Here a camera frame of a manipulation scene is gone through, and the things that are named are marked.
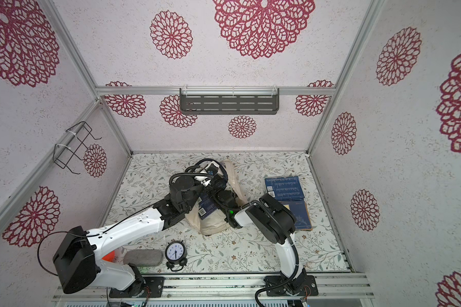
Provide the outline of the beige canvas tote bag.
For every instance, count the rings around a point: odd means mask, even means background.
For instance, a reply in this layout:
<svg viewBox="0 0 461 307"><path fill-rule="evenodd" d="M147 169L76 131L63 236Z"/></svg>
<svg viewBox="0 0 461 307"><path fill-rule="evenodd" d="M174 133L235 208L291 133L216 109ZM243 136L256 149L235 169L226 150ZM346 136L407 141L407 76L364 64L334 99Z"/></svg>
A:
<svg viewBox="0 0 461 307"><path fill-rule="evenodd" d="M233 162L228 159L224 160L224 168L226 171L228 171L228 174L230 175L230 190L231 192L235 192L237 195L238 207L242 207L244 206L247 199L245 198L245 195L242 189L240 188L238 182L238 175L234 168ZM191 227L197 230L198 233L204 236L209 236L218 234L230 228L230 224L225 221L225 214L220 209L216 209L204 220L201 220L201 218L199 217L198 210L199 204L196 203L194 208L190 211L190 213L185 215L185 220Z"/></svg>

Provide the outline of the blue book yellow label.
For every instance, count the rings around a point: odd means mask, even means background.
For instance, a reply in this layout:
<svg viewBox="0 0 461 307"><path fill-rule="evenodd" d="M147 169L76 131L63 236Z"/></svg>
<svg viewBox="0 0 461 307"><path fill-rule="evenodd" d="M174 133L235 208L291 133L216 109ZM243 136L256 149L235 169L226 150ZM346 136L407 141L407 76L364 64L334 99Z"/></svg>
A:
<svg viewBox="0 0 461 307"><path fill-rule="evenodd" d="M289 209L296 218L295 228L300 231L311 231L312 224L307 210L307 205L304 200L285 201L283 206Z"/></svg>

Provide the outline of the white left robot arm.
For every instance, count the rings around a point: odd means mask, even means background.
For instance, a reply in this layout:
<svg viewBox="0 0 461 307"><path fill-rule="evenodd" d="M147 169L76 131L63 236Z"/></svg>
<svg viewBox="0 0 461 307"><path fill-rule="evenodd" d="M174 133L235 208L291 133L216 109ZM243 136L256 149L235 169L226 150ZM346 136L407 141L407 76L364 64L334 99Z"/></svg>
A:
<svg viewBox="0 0 461 307"><path fill-rule="evenodd" d="M177 173L170 178L168 195L126 220L91 230L81 226L70 229L53 257L64 294L87 287L110 288L120 298L141 294L146 282L137 267L108 262L104 257L127 243L178 224L213 178L208 174Z"/></svg>

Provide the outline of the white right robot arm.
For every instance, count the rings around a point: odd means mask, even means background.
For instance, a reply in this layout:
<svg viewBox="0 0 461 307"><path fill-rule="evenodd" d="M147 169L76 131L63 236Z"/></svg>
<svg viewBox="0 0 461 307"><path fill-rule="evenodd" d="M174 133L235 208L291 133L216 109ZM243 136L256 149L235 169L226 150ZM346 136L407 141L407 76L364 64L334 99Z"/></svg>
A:
<svg viewBox="0 0 461 307"><path fill-rule="evenodd" d="M279 256L280 273L290 280L302 270L293 234L296 217L272 195L266 193L240 207L232 191L224 190L211 197L225 215L225 221L233 228L255 226L264 237L275 245Z"/></svg>

